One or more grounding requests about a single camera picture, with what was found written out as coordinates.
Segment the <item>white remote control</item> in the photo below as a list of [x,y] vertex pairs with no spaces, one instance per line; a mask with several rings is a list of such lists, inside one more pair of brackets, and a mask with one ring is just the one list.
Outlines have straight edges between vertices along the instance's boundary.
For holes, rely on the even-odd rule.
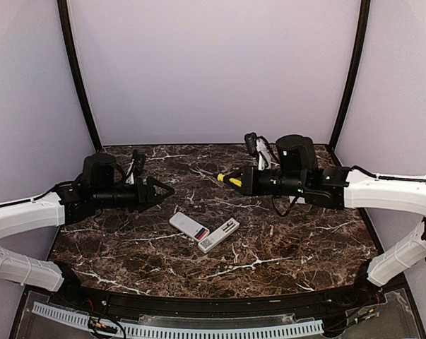
[[230,218],[219,228],[210,233],[207,238],[203,239],[198,243],[199,249],[207,254],[209,251],[217,247],[219,243],[225,240],[230,236],[234,231],[236,231],[240,226],[240,223],[234,218]]

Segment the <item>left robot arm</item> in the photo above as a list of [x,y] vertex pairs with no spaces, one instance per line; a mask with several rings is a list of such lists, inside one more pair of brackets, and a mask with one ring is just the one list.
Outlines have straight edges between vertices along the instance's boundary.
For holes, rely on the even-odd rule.
[[[128,170],[115,156],[96,153],[83,161],[73,181],[55,184],[36,197],[0,203],[0,239],[44,227],[81,222],[106,209],[142,213],[174,194],[154,177],[142,178],[145,156],[133,154]],[[0,279],[31,285],[59,297],[71,308],[86,302],[85,290],[71,268],[59,261],[41,261],[0,246]]]

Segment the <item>yellow handled screwdriver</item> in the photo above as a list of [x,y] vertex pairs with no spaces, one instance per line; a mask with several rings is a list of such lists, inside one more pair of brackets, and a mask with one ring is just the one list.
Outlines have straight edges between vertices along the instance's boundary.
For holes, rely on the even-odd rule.
[[[225,177],[226,177],[226,175],[225,175],[225,174],[223,174],[223,173],[219,173],[219,174],[209,174],[209,175],[208,175],[208,177],[209,177],[210,179],[213,179],[215,182],[225,182]],[[233,186],[238,186],[238,187],[241,187],[241,186],[242,186],[242,181],[241,181],[240,179],[237,179],[237,178],[230,177],[230,178],[227,180],[227,182],[228,182],[228,183],[230,183],[230,184],[231,184],[231,185],[233,185]]]

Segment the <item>grey remote control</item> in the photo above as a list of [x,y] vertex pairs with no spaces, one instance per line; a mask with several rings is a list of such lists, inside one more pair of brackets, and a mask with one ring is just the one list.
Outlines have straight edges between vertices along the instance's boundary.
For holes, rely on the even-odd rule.
[[191,219],[190,217],[183,214],[182,212],[176,212],[169,219],[169,223],[171,224],[171,226],[177,228],[180,232],[183,232],[185,235],[193,239],[195,242],[198,242],[198,241],[194,238],[194,236],[202,228],[206,228],[210,234],[210,230],[207,227]]

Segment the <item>purple blue AAA battery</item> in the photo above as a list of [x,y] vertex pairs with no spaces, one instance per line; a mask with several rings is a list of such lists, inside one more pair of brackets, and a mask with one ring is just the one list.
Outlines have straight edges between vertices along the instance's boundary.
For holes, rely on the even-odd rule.
[[208,233],[208,230],[206,228],[202,228],[199,230],[196,235],[194,236],[196,239],[201,239],[205,234]]

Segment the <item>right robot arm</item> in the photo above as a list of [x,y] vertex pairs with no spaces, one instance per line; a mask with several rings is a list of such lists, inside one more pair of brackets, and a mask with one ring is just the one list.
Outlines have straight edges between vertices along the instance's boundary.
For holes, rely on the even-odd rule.
[[343,210],[379,208],[415,213],[421,222],[383,254],[364,263],[347,300],[361,307],[392,278],[426,259],[426,176],[374,174],[355,165],[320,168],[311,138],[280,137],[271,146],[263,136],[244,137],[256,166],[243,166],[218,181],[245,196],[288,196],[293,203]]

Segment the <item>red orange AAA battery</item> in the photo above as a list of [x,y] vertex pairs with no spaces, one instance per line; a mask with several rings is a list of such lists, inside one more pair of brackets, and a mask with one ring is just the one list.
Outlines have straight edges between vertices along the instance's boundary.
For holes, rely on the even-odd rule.
[[198,241],[198,242],[200,242],[203,238],[205,238],[205,237],[207,237],[208,236],[208,234],[209,234],[209,231],[208,230],[201,230],[201,231],[199,231],[195,236],[194,236],[194,238]]

